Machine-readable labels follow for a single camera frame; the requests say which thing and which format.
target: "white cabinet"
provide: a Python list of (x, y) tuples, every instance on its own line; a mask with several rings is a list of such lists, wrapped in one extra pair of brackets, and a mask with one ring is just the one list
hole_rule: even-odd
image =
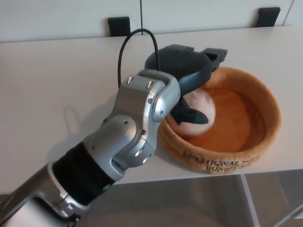
[(0, 0), (0, 42), (106, 36), (122, 16), (140, 28), (139, 0)]
[(303, 25), (303, 1), (294, 0), (287, 18), (285, 25)]
[(258, 9), (280, 7), (282, 25), (292, 0), (142, 0), (143, 26), (156, 33), (250, 27)]

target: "white table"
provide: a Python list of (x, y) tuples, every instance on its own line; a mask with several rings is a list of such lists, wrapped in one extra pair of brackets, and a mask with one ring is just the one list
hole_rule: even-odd
[[(159, 48), (184, 44), (228, 49), (223, 66), (246, 70), (269, 86), (283, 117), (279, 137), (257, 163), (236, 174), (303, 168), (303, 28), (245, 28), (157, 35)], [(96, 130), (117, 92), (117, 58), (124, 38), (0, 44), (0, 194), (14, 190), (48, 161)], [(153, 52), (147, 35), (126, 46), (123, 79)], [(119, 183), (204, 177), (159, 147)]]

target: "orange plush bowl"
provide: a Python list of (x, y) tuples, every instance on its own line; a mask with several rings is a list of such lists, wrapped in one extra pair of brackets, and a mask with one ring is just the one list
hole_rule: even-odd
[(232, 173), (259, 160), (275, 140), (281, 113), (275, 97), (253, 75), (219, 68), (203, 86), (213, 98), (216, 119), (209, 131), (179, 137), (164, 120), (159, 135), (165, 149), (188, 167), (209, 174)]

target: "white ball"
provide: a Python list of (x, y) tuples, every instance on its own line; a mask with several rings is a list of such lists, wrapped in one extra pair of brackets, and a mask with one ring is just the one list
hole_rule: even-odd
[(170, 114), (166, 118), (167, 123), (179, 136), (193, 137), (201, 135), (210, 129), (214, 123), (216, 114), (214, 101), (207, 92), (203, 91), (200, 88), (184, 95), (184, 98), (191, 108), (196, 109), (207, 116), (208, 123), (192, 124), (188, 122), (182, 122), (180, 125), (178, 125)]

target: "robotic arm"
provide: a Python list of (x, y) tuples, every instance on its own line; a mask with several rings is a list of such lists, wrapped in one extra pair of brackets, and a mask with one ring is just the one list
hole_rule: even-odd
[(172, 45), (159, 54), (164, 72), (154, 70), (152, 54), (147, 69), (121, 84), (113, 111), (97, 131), (0, 203), (0, 227), (74, 226), (90, 203), (128, 168), (150, 159), (158, 126), (169, 113), (177, 123), (207, 121), (181, 96), (206, 83), (227, 51), (194, 52), (191, 47)]

